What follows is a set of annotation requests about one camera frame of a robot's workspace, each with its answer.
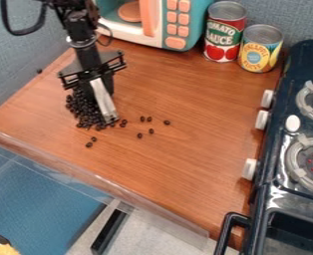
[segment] white knob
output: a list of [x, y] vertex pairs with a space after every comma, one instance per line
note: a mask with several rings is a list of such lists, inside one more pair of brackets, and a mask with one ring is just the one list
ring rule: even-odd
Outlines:
[[264, 130], [266, 123], [268, 122], [269, 112], [261, 110], [258, 112], [255, 127], [260, 130]]
[[273, 91], [265, 90], [264, 93], [263, 93], [261, 106], [263, 108], [270, 108], [273, 97], [274, 97], [274, 92]]
[[289, 116], [285, 122], [285, 127], [291, 132], [298, 131], [301, 127], [301, 121], [297, 116]]
[[244, 164], [242, 177], [247, 180], [252, 180], [256, 172], [257, 160], [248, 158]]

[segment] blue floor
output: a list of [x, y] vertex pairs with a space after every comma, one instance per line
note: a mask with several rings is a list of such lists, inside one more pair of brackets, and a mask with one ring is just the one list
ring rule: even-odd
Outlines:
[[0, 234], [22, 255], [62, 255], [108, 197], [65, 174], [0, 148]]

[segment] toy stove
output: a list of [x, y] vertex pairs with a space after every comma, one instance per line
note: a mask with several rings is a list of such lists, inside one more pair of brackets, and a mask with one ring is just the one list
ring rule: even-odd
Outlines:
[[313, 40], [295, 45], [276, 92], [265, 91], [255, 127], [265, 130], [258, 159], [248, 159], [250, 217], [225, 216], [215, 254], [231, 229], [246, 229], [241, 254], [313, 254]]

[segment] can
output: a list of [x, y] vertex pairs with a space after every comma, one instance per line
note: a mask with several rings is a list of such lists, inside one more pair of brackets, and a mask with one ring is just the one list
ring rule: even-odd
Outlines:
[[246, 10], [236, 2], [222, 1], [208, 7], [204, 56], [211, 61], [237, 59]]
[[282, 45], [279, 29], [263, 24], [250, 26], [244, 31], [238, 64], [250, 72], [268, 72], [276, 66]]

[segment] toy kitchen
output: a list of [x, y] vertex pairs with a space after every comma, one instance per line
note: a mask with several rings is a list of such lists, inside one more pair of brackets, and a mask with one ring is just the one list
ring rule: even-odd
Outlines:
[[[98, 0], [100, 23], [122, 40], [187, 51], [203, 33], [211, 0]], [[109, 35], [106, 28], [98, 30]]]

